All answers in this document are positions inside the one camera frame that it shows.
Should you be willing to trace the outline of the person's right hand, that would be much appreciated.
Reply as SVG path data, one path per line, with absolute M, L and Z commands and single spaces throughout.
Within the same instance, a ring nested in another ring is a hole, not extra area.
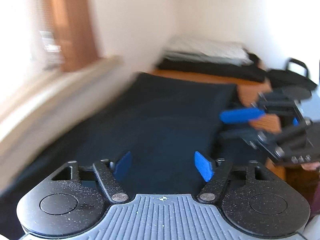
M 320 167 L 320 162 L 302 164 L 301 167 L 306 171 L 316 171 Z

